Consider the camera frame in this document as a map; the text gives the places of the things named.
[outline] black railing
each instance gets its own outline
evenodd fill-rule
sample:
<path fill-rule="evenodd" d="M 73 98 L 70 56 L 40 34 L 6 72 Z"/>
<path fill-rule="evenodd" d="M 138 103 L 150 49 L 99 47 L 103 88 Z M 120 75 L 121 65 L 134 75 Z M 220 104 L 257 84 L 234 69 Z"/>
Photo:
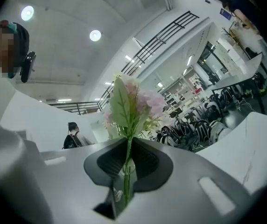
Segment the black railing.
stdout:
<path fill-rule="evenodd" d="M 53 107 L 79 115 L 95 113 L 102 110 L 99 102 L 78 102 L 65 104 L 50 104 Z"/>
<path fill-rule="evenodd" d="M 150 41 L 146 43 L 135 56 L 129 61 L 125 67 L 121 70 L 122 73 L 132 76 L 141 65 L 145 64 L 145 61 L 155 54 L 161 46 L 165 45 L 167 41 L 174 36 L 177 32 L 185 29 L 185 26 L 190 24 L 195 19 L 199 18 L 190 11 L 184 13 L 180 17 L 176 18 L 169 25 L 167 25 L 163 30 L 161 30 L 157 35 L 155 35 Z M 101 96 L 100 106 L 103 108 L 113 90 L 113 86 L 110 85 L 104 94 Z"/>

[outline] black bag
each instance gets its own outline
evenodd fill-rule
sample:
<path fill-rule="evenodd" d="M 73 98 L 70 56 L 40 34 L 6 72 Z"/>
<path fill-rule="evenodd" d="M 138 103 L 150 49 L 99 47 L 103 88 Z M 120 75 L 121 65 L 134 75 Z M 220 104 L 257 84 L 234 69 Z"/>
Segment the black bag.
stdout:
<path fill-rule="evenodd" d="M 68 134 L 65 138 L 63 149 L 68 149 L 68 148 L 74 148 L 74 147 L 82 147 L 82 143 L 80 140 L 77 138 L 77 133 L 75 135 Z"/>

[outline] white table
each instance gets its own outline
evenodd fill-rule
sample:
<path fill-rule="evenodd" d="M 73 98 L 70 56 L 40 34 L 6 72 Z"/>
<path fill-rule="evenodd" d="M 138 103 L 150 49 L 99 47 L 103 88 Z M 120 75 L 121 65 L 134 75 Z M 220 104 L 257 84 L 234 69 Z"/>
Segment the white table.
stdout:
<path fill-rule="evenodd" d="M 245 62 L 245 65 L 243 66 L 243 69 L 241 69 L 241 72 L 239 74 L 220 80 L 214 86 L 210 87 L 210 89 L 212 91 L 220 90 L 225 87 L 230 87 L 232 85 L 236 85 L 248 79 L 251 79 L 257 72 L 261 60 L 262 60 L 262 53 L 255 56 L 253 59 Z"/>
<path fill-rule="evenodd" d="M 220 141 L 197 152 L 253 193 L 267 186 L 267 115 L 250 113 Z"/>
<path fill-rule="evenodd" d="M 260 93 L 258 91 L 255 81 L 252 80 L 253 76 L 255 75 L 258 68 L 260 67 L 261 60 L 262 60 L 262 53 L 255 56 L 253 59 L 245 62 L 244 66 L 242 67 L 242 69 L 240 69 L 240 72 L 237 75 L 222 79 L 218 81 L 214 86 L 210 87 L 212 93 L 214 94 L 215 93 L 214 91 L 216 90 L 220 90 L 226 87 L 231 87 L 231 86 L 243 83 L 246 80 L 251 80 L 254 96 L 259 102 L 261 112 L 264 114 L 265 113 L 264 105 L 262 103 Z"/>

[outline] sign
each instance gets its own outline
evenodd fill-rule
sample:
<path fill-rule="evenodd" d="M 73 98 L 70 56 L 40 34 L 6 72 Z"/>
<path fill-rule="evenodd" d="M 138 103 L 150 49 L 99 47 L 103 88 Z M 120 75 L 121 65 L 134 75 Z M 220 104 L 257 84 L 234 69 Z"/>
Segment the sign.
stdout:
<path fill-rule="evenodd" d="M 225 9 L 222 8 L 219 13 L 230 21 L 232 15 L 230 13 L 228 13 Z"/>

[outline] gray plastic panel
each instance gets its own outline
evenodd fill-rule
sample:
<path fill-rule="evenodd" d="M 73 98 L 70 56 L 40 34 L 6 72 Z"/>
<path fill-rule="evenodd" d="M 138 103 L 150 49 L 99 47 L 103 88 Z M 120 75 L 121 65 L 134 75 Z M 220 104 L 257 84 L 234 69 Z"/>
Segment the gray plastic panel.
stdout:
<path fill-rule="evenodd" d="M 40 154 L 32 142 L 26 142 L 25 148 L 17 134 L 0 129 L 0 191 L 32 223 L 223 222 L 225 217 L 216 211 L 198 183 L 202 177 L 210 177 L 233 200 L 237 210 L 249 201 L 241 184 L 201 156 L 139 139 L 141 146 L 168 155 L 174 164 L 173 172 L 159 189 L 135 193 L 117 220 L 105 218 L 93 208 L 107 200 L 110 190 L 95 185 L 83 165 L 89 155 L 116 142 Z M 56 158 L 64 161 L 44 163 Z"/>

